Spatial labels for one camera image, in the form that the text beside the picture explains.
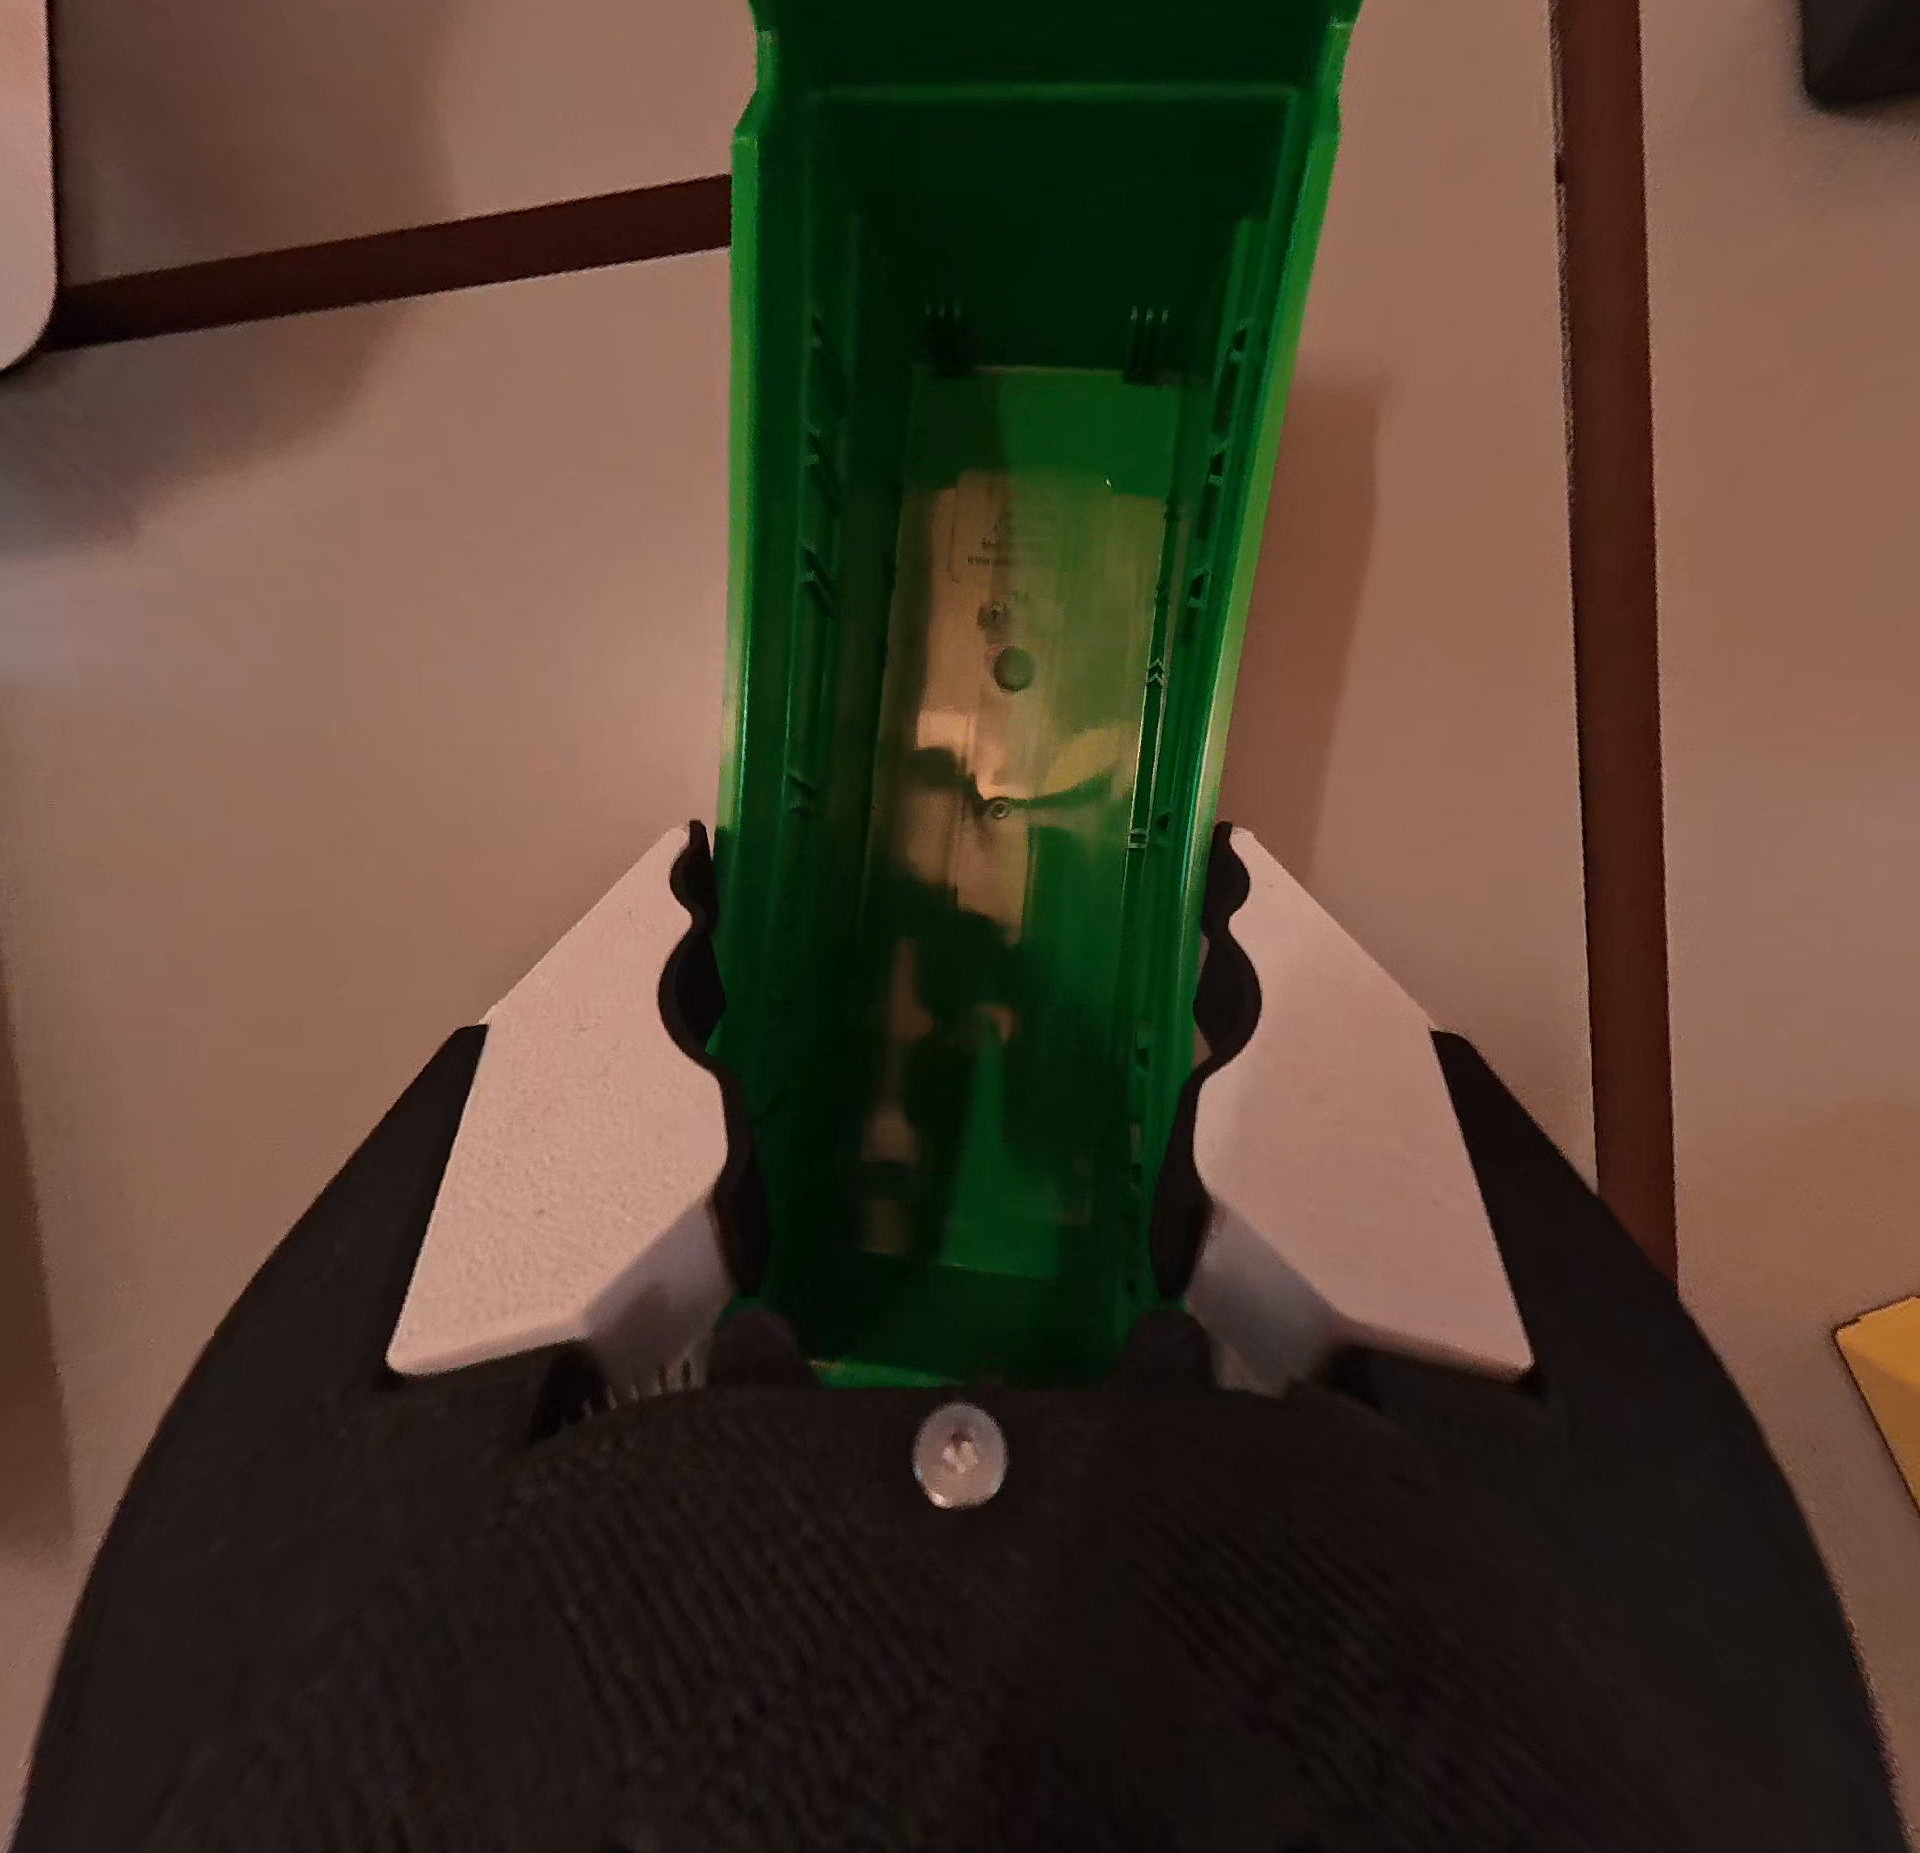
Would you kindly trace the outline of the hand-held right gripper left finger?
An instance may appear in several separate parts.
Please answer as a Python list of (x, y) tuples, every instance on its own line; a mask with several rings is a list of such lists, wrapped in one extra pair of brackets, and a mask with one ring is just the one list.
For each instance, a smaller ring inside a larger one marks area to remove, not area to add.
[(693, 1385), (758, 1290), (770, 1212), (725, 1009), (702, 822), (668, 830), (482, 1018), (389, 1346), (399, 1377), (543, 1348)]

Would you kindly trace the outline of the black device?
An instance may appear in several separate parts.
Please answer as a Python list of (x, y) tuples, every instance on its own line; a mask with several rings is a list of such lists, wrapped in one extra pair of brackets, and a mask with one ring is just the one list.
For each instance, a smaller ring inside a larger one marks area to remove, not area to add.
[(1798, 0), (1807, 100), (1850, 109), (1917, 95), (1917, 0)]

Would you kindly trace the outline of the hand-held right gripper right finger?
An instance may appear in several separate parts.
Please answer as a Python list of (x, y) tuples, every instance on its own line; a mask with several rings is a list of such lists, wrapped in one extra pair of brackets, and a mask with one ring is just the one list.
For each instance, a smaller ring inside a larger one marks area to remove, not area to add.
[(1224, 1385), (1344, 1353), (1512, 1385), (1534, 1354), (1425, 1009), (1235, 825), (1210, 844), (1193, 1028), (1152, 1209), (1157, 1290)]

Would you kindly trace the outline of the green plastic bin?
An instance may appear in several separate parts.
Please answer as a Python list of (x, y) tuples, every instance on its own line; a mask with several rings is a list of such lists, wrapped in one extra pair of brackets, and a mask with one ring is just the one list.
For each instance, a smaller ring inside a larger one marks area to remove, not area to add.
[(1182, 1269), (1216, 802), (1364, 0), (747, 0), (714, 1049), (828, 1388)]

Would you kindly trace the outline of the yellow flat object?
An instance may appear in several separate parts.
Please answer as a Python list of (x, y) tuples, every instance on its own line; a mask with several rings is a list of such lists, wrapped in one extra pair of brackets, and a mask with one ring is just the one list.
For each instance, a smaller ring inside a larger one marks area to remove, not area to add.
[(1917, 1505), (1917, 1295), (1861, 1313), (1834, 1338), (1906, 1495)]

